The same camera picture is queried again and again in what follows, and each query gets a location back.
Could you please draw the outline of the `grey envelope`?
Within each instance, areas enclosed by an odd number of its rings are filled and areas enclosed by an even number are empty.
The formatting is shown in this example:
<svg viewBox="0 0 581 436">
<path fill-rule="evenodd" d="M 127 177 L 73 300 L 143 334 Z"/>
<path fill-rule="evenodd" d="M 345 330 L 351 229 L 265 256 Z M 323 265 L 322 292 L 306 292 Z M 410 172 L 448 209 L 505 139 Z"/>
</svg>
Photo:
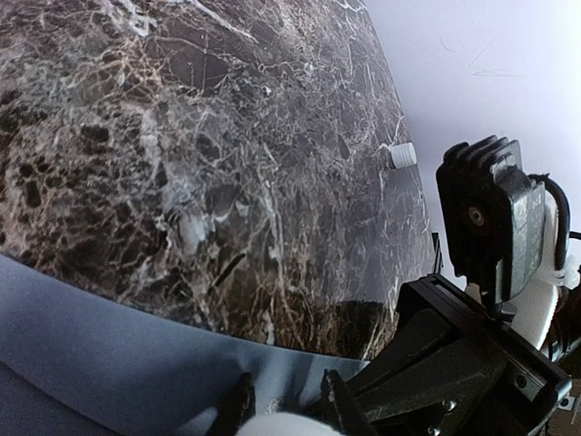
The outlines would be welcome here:
<svg viewBox="0 0 581 436">
<path fill-rule="evenodd" d="M 316 400 L 326 370 L 363 367 L 168 321 L 1 261 L 4 435 L 202 435 L 244 373 L 264 414 Z"/>
</svg>

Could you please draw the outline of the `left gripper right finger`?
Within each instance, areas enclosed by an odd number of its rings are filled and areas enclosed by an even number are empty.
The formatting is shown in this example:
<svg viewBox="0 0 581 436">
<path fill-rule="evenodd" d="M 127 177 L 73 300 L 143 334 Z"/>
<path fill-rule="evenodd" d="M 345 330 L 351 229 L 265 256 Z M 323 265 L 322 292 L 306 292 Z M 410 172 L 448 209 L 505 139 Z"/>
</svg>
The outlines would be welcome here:
<svg viewBox="0 0 581 436">
<path fill-rule="evenodd" d="M 337 371 L 324 372 L 320 390 L 320 417 L 323 422 L 343 435 L 377 435 Z"/>
</svg>

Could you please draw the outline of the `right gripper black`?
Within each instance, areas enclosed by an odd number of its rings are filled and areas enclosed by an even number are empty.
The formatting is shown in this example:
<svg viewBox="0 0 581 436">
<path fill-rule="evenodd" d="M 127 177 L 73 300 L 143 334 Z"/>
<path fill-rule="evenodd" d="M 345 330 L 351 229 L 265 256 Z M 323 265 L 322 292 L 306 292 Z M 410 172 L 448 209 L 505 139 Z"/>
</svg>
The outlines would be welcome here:
<svg viewBox="0 0 581 436">
<path fill-rule="evenodd" d="M 555 362 L 438 275 L 403 285 L 394 339 L 348 381 L 380 435 L 539 435 L 571 388 Z"/>
</svg>

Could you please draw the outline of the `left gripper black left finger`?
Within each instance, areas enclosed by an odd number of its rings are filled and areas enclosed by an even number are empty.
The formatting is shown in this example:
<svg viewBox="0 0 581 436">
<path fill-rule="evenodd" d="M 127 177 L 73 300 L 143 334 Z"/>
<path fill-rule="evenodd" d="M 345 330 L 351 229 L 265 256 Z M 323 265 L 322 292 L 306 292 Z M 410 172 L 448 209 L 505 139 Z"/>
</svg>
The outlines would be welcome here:
<svg viewBox="0 0 581 436">
<path fill-rule="evenodd" d="M 255 390 L 249 372 L 244 372 L 236 382 L 224 412 L 227 430 L 238 430 L 255 415 Z"/>
</svg>

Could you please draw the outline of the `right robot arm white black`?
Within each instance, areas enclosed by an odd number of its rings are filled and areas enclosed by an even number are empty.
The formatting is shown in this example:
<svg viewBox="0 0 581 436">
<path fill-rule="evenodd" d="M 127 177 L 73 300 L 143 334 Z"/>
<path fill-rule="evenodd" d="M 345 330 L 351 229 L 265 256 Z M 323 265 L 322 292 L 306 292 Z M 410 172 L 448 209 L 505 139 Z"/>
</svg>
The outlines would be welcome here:
<svg viewBox="0 0 581 436">
<path fill-rule="evenodd" d="M 393 340 L 348 386 L 382 435 L 538 435 L 580 373 L 580 293 L 534 347 L 438 274 L 405 283 Z"/>
</svg>

